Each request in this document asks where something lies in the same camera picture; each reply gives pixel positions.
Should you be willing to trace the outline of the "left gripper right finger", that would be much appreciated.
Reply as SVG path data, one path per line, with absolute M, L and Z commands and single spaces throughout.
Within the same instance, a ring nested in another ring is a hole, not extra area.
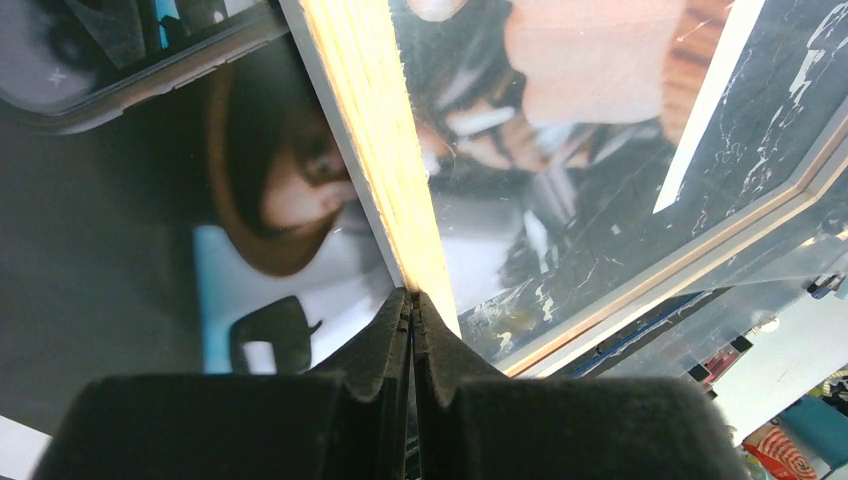
M 413 297 L 411 345 L 426 479 L 743 479 L 698 387 L 669 378 L 512 379 Z

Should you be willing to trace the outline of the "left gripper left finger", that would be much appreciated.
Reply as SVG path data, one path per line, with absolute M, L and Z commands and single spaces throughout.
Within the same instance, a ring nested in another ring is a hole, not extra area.
M 401 479 L 410 293 L 298 375 L 115 376 L 86 386 L 37 479 Z

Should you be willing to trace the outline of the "printed photo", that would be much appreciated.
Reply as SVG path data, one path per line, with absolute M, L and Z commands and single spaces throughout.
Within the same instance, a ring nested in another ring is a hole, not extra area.
M 292 375 L 398 284 L 278 1 L 1 5 L 1 464 L 128 374 Z

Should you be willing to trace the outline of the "wooden picture frame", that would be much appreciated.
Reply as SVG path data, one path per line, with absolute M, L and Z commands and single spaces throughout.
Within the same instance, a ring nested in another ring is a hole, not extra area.
M 430 176 L 392 20 L 392 2 L 286 1 L 282 7 L 343 157 L 352 168 L 378 242 L 391 263 L 391 273 L 412 297 L 427 295 L 448 329 L 462 340 Z M 845 175 L 847 136 L 836 143 L 832 153 L 845 162 L 845 168 L 832 175 L 810 174 L 807 180 L 812 188 L 791 218 Z M 791 218 L 734 256 L 726 265 L 728 282 L 717 288 L 734 283 L 755 249 Z M 510 376 L 547 376 L 631 324 L 592 342 L 544 375 L 511 375 L 482 358 Z

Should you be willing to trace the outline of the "clear plastic sheet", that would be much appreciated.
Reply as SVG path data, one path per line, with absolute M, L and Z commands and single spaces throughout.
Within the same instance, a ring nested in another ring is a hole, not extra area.
M 510 372 L 780 201 L 847 97 L 843 1 L 394 1 L 461 339 Z

